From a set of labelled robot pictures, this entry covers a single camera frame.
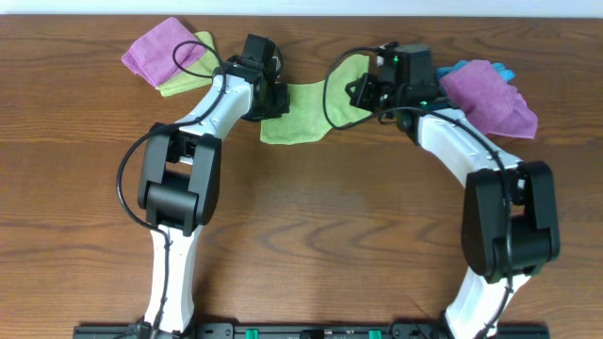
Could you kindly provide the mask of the green microfiber cloth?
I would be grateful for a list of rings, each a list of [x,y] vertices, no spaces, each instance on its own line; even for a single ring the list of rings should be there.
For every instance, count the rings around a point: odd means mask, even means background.
[[[368,71],[369,57],[350,56],[329,76],[327,114],[331,122],[343,126],[370,115],[369,111],[350,105],[345,86]],[[324,80],[313,84],[288,86],[290,108],[281,118],[261,122],[260,140],[271,145],[316,142],[331,129],[323,111]]]

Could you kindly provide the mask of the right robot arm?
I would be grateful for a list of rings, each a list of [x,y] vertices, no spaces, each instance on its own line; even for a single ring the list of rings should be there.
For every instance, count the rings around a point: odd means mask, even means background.
[[[351,105],[392,121],[464,188],[461,247],[468,269],[435,322],[392,324],[393,338],[547,338],[544,325],[502,325],[514,293],[560,253],[553,176],[490,141],[440,93],[432,51],[393,41],[371,48],[378,73],[348,83]]]

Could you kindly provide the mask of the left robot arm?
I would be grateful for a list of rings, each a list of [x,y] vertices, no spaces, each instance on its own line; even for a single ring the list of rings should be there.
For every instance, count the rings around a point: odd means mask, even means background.
[[[261,121],[287,112],[281,71],[277,56],[227,62],[184,118],[153,128],[147,138],[138,204],[151,227],[154,267],[140,337],[190,335],[197,246],[220,194],[222,142],[240,119]]]

